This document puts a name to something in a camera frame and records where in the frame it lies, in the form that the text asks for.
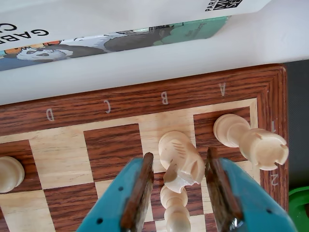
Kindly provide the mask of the teal gripper finger with brown pad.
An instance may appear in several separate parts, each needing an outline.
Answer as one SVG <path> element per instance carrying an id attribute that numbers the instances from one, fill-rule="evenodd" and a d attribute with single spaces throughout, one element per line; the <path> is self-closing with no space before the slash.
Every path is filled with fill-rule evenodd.
<path id="1" fill-rule="evenodd" d="M 153 190 L 154 156 L 133 158 L 83 219 L 78 232 L 141 232 Z"/>
<path id="2" fill-rule="evenodd" d="M 205 177 L 219 232 L 295 232 L 286 211 L 243 169 L 209 147 Z"/>

